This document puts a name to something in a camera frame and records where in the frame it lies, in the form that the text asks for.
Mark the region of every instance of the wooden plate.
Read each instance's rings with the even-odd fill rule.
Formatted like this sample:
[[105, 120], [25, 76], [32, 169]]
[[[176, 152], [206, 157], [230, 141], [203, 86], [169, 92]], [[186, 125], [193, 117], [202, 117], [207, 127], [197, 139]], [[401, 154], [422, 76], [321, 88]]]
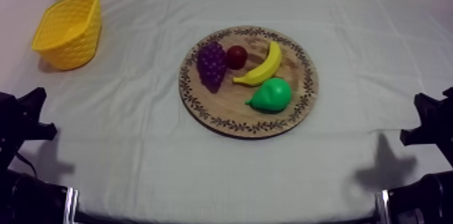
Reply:
[[[259, 86], [233, 84], [233, 77], [243, 76], [261, 64], [271, 40], [280, 45], [283, 55], [275, 77], [290, 84], [293, 97], [284, 111], [263, 114], [244, 104]], [[241, 45], [249, 53], [244, 68], [226, 71], [216, 94], [202, 85], [196, 66], [198, 51], [211, 42], [219, 42], [225, 51], [233, 45]], [[286, 132], [307, 117], [318, 95], [318, 75], [305, 50], [291, 38], [266, 28], [238, 26], [210, 34], [189, 51], [179, 72], [179, 93], [187, 110], [207, 128], [253, 140]]]

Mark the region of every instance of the red apple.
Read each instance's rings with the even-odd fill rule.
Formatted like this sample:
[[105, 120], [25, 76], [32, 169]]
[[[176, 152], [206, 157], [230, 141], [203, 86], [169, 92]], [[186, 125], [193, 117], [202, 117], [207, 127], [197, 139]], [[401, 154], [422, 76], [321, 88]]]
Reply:
[[242, 46], [231, 46], [226, 52], [226, 66], [230, 69], [241, 69], [246, 61], [247, 51]]

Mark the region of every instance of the pear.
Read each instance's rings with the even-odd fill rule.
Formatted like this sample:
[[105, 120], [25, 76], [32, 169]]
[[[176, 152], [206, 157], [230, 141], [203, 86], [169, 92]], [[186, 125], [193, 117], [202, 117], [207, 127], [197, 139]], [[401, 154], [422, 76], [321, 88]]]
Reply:
[[266, 80], [245, 104], [261, 112], [280, 112], [291, 101], [291, 87], [280, 78]]

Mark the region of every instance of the table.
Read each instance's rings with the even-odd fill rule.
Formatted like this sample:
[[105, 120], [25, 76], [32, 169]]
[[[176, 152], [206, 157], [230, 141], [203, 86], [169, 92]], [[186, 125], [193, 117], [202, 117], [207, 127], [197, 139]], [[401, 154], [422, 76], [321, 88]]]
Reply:
[[[22, 155], [77, 188], [88, 213], [141, 221], [315, 222], [368, 214], [373, 193], [449, 170], [435, 146], [403, 147], [413, 96], [453, 83], [453, 16], [390, 0], [101, 0], [86, 66], [57, 72], [32, 51], [13, 93], [44, 86], [54, 142]], [[297, 41], [320, 91], [303, 123], [263, 141], [203, 128], [180, 101], [178, 68], [215, 30], [263, 26]], [[14, 169], [27, 171], [20, 163]]]

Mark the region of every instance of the yellow basket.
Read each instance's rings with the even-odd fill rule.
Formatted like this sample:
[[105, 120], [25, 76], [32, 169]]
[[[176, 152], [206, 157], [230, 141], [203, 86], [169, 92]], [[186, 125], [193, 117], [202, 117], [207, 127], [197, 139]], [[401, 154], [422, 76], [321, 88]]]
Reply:
[[80, 67], [96, 52], [100, 26], [99, 0], [61, 0], [45, 11], [32, 49], [58, 69]]

